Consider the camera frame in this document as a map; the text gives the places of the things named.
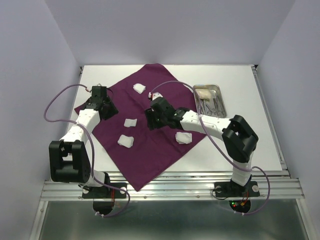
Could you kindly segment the steel forceps ring handled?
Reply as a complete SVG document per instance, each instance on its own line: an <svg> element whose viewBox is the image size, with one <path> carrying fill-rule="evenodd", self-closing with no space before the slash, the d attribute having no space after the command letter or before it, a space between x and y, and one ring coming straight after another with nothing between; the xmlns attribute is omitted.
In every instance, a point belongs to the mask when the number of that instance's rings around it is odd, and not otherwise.
<svg viewBox="0 0 320 240"><path fill-rule="evenodd" d="M208 115L209 114L209 108L207 107L205 100L204 99L200 99L198 101L199 104L199 108L200 108L200 113L202 115Z"/></svg>

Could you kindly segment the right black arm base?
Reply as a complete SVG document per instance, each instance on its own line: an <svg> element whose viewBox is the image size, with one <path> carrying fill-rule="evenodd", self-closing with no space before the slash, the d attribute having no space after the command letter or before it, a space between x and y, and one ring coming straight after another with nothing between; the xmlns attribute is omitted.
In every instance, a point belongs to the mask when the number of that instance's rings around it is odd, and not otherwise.
<svg viewBox="0 0 320 240"><path fill-rule="evenodd" d="M260 189L258 183L250 176L248 182L241 186L232 180L215 182L211 190L211 195L218 199L240 198L240 197L259 197Z"/></svg>

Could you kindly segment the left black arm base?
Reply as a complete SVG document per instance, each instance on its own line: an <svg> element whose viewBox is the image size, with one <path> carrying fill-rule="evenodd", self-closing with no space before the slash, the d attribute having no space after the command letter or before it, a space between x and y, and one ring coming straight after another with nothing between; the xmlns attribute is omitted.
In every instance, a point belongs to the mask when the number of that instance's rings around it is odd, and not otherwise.
<svg viewBox="0 0 320 240"><path fill-rule="evenodd" d="M84 186L82 188L83 199L125 199L127 194L123 191L127 189L125 182L111 182L109 175L105 174L104 183L114 188L105 186Z"/></svg>

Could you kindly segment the stainless steel instrument tray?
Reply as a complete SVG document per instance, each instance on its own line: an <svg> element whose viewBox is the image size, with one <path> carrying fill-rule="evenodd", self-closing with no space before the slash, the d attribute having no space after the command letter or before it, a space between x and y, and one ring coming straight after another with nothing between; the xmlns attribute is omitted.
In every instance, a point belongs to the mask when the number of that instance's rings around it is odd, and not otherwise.
<svg viewBox="0 0 320 240"><path fill-rule="evenodd" d="M216 84L196 84L193 86L196 110L202 115L226 118L227 110L220 87Z"/></svg>

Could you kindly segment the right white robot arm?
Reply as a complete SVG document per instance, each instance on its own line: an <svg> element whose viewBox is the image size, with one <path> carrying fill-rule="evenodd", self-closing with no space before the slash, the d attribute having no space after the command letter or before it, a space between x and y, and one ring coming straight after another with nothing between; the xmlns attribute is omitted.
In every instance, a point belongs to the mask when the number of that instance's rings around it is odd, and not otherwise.
<svg viewBox="0 0 320 240"><path fill-rule="evenodd" d="M169 127L186 132L202 133L211 141L213 138L223 141L228 155L224 154L216 143L213 145L233 166L231 192L242 195L248 190L252 155L256 150L259 137L242 116L218 118L199 114L186 107L175 109L161 96L150 102L150 108L146 109L144 114L150 130Z"/></svg>

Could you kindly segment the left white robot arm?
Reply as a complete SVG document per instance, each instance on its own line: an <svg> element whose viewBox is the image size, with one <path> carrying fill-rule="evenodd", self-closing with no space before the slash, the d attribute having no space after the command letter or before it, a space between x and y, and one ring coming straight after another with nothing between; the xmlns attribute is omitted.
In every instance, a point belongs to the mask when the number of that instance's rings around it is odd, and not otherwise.
<svg viewBox="0 0 320 240"><path fill-rule="evenodd" d="M72 124L60 139L49 144L49 164L52 181L76 183L81 187L94 188L100 197L111 193L110 177L103 171L94 170L95 149L92 131L101 122L118 114L118 110L106 86L96 85L89 91L91 96L82 106L76 120L47 118L47 107L43 117L49 123L66 122Z"/></svg>

